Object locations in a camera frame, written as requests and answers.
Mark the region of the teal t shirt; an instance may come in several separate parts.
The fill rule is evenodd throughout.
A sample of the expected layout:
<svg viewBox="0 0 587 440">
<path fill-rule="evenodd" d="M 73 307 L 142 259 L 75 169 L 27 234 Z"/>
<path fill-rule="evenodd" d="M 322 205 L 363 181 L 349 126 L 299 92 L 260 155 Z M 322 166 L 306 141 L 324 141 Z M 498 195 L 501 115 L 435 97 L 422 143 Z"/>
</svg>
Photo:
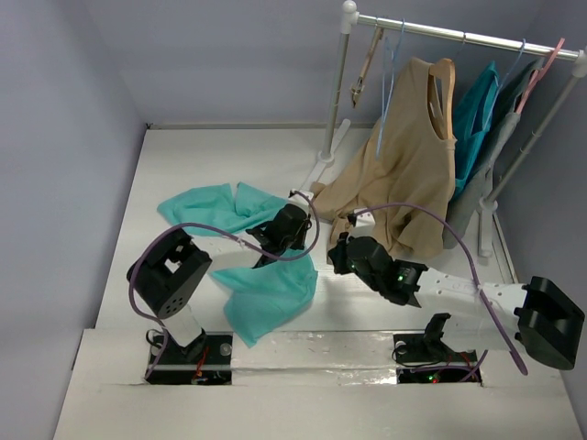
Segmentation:
<svg viewBox="0 0 587 440">
<path fill-rule="evenodd" d="M 239 234 L 272 220 L 285 205 L 284 199 L 240 182 L 235 188 L 224 183 L 190 189 L 160 203 L 157 211 L 172 226 L 201 223 Z M 317 282 L 308 255 L 209 275 L 231 291 L 224 314 L 248 347 L 303 312 L 313 301 Z"/>
</svg>

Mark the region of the light blue wire hanger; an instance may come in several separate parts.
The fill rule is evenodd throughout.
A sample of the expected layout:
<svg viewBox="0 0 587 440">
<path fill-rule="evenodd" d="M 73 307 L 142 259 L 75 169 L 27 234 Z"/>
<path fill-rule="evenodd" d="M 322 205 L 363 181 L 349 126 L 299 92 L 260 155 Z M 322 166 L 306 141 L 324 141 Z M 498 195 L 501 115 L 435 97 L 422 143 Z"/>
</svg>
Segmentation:
<svg viewBox="0 0 587 440">
<path fill-rule="evenodd" d="M 380 117 L 379 133 L 377 137 L 377 144 L 375 149 L 375 159 L 379 159 L 382 152 L 383 135 L 385 131 L 386 121 L 393 98 L 393 89 L 395 83 L 395 67 L 398 53 L 402 46 L 404 37 L 405 20 L 402 19 L 400 26 L 400 34 L 392 46 L 389 37 L 384 39 L 383 55 L 382 55 L 382 111 Z"/>
</svg>

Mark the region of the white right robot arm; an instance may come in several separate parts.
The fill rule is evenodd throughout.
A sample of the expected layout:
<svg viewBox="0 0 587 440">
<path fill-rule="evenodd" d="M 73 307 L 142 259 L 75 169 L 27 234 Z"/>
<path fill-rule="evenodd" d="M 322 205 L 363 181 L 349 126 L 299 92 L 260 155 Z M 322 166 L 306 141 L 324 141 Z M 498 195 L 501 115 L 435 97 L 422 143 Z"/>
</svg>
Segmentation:
<svg viewBox="0 0 587 440">
<path fill-rule="evenodd" d="M 585 313 L 549 279 L 479 285 L 394 259 L 370 236 L 343 234 L 327 255 L 338 275 L 353 274 L 388 302 L 429 313 L 422 348 L 430 358 L 505 350 L 553 369 L 575 366 Z"/>
</svg>

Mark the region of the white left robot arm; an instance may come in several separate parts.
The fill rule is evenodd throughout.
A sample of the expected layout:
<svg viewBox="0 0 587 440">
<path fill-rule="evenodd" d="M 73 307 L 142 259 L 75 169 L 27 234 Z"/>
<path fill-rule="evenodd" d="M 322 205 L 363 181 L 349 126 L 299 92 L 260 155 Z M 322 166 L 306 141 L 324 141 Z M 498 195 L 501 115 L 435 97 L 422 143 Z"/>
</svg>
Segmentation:
<svg viewBox="0 0 587 440">
<path fill-rule="evenodd" d="M 316 290 L 313 247 L 305 240 L 318 225 L 313 203 L 296 192 L 268 220 L 237 233 L 189 222 L 159 235 L 127 273 L 131 306 L 141 299 L 149 309 L 138 315 L 161 327 L 155 357 L 203 357 L 207 335 L 189 302 L 207 275 L 231 290 L 225 314 L 249 344 L 296 317 Z"/>
</svg>

